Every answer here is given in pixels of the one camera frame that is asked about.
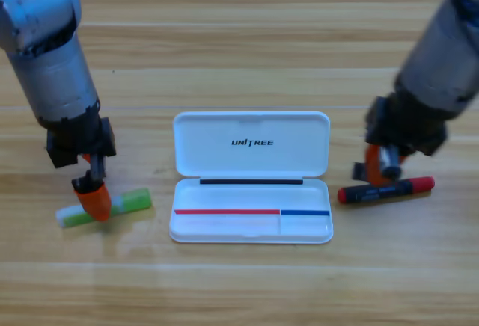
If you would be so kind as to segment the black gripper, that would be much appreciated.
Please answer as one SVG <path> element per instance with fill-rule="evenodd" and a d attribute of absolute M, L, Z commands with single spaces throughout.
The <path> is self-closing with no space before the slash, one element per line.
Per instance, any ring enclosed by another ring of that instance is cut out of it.
<path fill-rule="evenodd" d="M 445 142 L 444 120 L 409 97 L 396 93 L 378 96 L 365 117 L 365 172 L 374 186 L 390 183 L 402 174 L 408 156 L 431 156 Z"/>
<path fill-rule="evenodd" d="M 48 122 L 46 150 L 56 168 L 76 164 L 78 157 L 90 163 L 84 176 L 73 179 L 72 186 L 85 210 L 95 221 L 107 221 L 112 199 L 103 181 L 105 158 L 116 155 L 115 136 L 107 117 L 98 107 L 88 107 L 78 117 Z"/>

